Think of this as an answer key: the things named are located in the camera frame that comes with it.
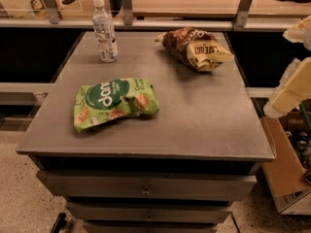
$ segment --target white bottle cap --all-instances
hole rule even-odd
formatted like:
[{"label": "white bottle cap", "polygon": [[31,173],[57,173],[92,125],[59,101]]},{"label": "white bottle cap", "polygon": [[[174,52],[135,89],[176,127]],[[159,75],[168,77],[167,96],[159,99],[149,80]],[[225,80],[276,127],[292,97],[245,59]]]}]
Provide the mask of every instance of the white bottle cap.
[{"label": "white bottle cap", "polygon": [[95,7],[103,7],[105,5],[104,0],[93,0],[93,5]]},{"label": "white bottle cap", "polygon": [[279,118],[284,116],[283,114],[279,113],[278,111],[276,111],[270,104],[270,102],[267,102],[264,107],[263,107],[263,111],[265,113],[266,116],[271,117],[271,118]]}]

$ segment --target drawer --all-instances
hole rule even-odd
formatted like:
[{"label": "drawer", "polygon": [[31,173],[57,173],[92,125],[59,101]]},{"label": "drawer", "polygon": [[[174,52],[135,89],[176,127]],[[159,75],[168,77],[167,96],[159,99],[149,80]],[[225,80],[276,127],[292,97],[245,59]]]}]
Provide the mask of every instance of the drawer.
[{"label": "drawer", "polygon": [[209,224],[124,223],[85,221],[88,233],[216,233]]},{"label": "drawer", "polygon": [[240,201],[255,176],[41,170],[38,179],[55,196]]},{"label": "drawer", "polygon": [[222,223],[229,207],[209,206],[205,201],[107,199],[106,202],[68,202],[76,219],[141,222]]}]

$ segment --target speckled floor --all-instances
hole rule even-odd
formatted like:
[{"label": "speckled floor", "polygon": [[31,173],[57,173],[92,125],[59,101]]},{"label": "speckled floor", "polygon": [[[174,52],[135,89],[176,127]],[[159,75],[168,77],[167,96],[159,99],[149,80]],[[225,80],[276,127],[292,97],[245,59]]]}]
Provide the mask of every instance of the speckled floor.
[{"label": "speckled floor", "polygon": [[[0,233],[50,233],[59,213],[66,213],[61,233],[86,233],[83,223],[65,210],[62,197],[53,197],[36,179],[37,167],[16,147],[23,132],[0,130]],[[219,233],[311,233],[311,216],[280,216],[262,171],[250,195],[232,205],[232,214]]]}]

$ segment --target clear plastic bottle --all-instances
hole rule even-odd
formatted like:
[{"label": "clear plastic bottle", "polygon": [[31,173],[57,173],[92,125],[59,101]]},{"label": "clear plastic bottle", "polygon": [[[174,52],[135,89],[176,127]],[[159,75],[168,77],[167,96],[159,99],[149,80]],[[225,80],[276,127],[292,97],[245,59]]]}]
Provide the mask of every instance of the clear plastic bottle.
[{"label": "clear plastic bottle", "polygon": [[100,59],[103,62],[114,62],[118,58],[118,48],[112,17],[105,9],[104,0],[93,0],[93,4],[95,12],[92,22]]}]

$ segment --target bottle label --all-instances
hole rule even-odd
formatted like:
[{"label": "bottle label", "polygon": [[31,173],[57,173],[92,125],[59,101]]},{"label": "bottle label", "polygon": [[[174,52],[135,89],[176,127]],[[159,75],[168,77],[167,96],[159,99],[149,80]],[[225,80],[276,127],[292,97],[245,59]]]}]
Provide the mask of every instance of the bottle label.
[{"label": "bottle label", "polygon": [[114,25],[96,21],[93,25],[101,59],[105,62],[115,61],[118,56],[118,49]]}]

